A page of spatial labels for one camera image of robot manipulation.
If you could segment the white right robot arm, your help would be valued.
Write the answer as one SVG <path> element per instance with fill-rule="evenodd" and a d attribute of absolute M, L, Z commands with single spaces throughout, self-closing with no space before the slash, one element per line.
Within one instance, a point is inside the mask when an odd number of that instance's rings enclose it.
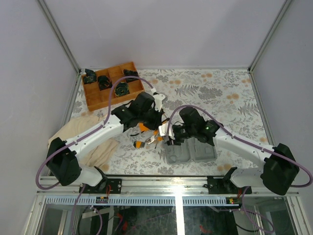
<path fill-rule="evenodd" d="M 299 166 L 290 148 L 251 141 L 215 120 L 205 120 L 194 106 L 184 105 L 179 111 L 180 125 L 169 124 L 166 130 L 169 145 L 180 145 L 184 140 L 196 138 L 212 147 L 223 148 L 251 161 L 255 168 L 230 170 L 223 180 L 223 188 L 234 193 L 246 186 L 264 186 L 278 195 L 285 195 L 299 172 Z"/>

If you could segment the grey plastic tool case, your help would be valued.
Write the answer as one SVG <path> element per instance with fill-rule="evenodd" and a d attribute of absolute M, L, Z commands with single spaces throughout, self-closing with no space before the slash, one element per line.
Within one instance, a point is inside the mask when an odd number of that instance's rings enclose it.
<path fill-rule="evenodd" d="M 187 164 L 189 162 L 206 163 L 217 159 L 215 147 L 199 142 L 196 138 L 185 140 L 181 145 L 163 144 L 166 161 L 170 165 Z"/>

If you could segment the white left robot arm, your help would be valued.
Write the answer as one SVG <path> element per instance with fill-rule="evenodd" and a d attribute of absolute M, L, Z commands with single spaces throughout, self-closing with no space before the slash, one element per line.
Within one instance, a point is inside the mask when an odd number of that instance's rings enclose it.
<path fill-rule="evenodd" d="M 104 121 L 87 131 L 66 141 L 55 138 L 48 150 L 46 166 L 62 186 L 80 183 L 89 185 L 96 193 L 104 192 L 107 187 L 104 172 L 96 166 L 82 165 L 80 160 L 108 139 L 139 123 L 150 130 L 158 129 L 162 125 L 165 99 L 164 94 L 141 92 L 135 100 L 113 109 Z"/>

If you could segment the orange black pliers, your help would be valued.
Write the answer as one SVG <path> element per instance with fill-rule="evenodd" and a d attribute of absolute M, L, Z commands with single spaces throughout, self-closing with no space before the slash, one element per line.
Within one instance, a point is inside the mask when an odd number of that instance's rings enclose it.
<path fill-rule="evenodd" d="M 152 135 L 145 142 L 146 142 L 147 145 L 150 145 L 150 144 L 152 144 L 154 142 L 163 141 L 164 139 L 165 139 L 165 136 L 161 136 L 160 134 L 157 134 L 157 135 Z"/>

